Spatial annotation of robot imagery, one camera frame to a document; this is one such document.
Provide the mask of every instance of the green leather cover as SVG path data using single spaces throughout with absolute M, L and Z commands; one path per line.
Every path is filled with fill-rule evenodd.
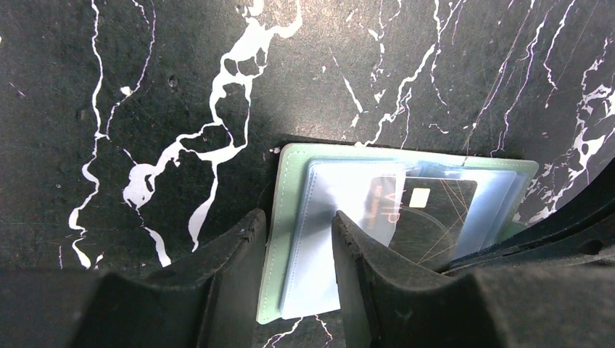
M 348 145 L 289 144 L 285 146 L 280 153 L 271 215 L 271 232 L 269 233 L 265 266 L 263 267 L 263 277 L 260 284 L 257 312 L 257 322 L 260 324 L 266 324 L 281 317 L 278 305 L 284 288 L 297 211 L 303 193 L 305 173 L 309 162 L 314 159 L 426 161 L 450 166 L 515 170 L 527 174 L 528 177 L 521 192 L 527 190 L 530 179 L 534 177 L 538 170 L 536 162 L 519 159 L 468 157 Z M 521 196 L 513 206 L 511 214 L 517 210 Z

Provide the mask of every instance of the card holder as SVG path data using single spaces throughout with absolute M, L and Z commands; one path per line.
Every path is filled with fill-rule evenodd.
M 400 199 L 403 191 L 403 163 L 315 161 L 307 171 L 307 180 L 280 301 L 281 317 L 298 318 L 339 309 L 335 267 L 331 246 L 331 221 L 343 210 L 372 238 L 388 246 L 395 225 L 389 215 L 378 214 L 373 206 L 372 182 L 382 175 L 399 180 L 381 188 Z

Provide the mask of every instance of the black marble surface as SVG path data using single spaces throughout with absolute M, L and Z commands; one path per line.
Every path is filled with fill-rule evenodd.
M 536 223 L 614 156 L 613 18 L 610 0 L 2 1 L 0 267 L 150 273 L 271 210 L 276 147 L 303 137 L 535 160 L 516 219 Z M 343 347 L 319 320 L 276 347 Z

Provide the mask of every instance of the black card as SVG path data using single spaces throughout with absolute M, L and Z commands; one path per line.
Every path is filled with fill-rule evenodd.
M 474 192 L 476 181 L 406 178 L 389 247 L 432 270 L 445 265 L 453 255 Z

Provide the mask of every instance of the card chip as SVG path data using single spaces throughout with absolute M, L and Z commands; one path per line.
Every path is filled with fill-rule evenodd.
M 427 206 L 427 199 L 429 198 L 429 188 L 415 187 L 412 190 L 412 196 L 410 197 L 410 208 L 425 208 Z

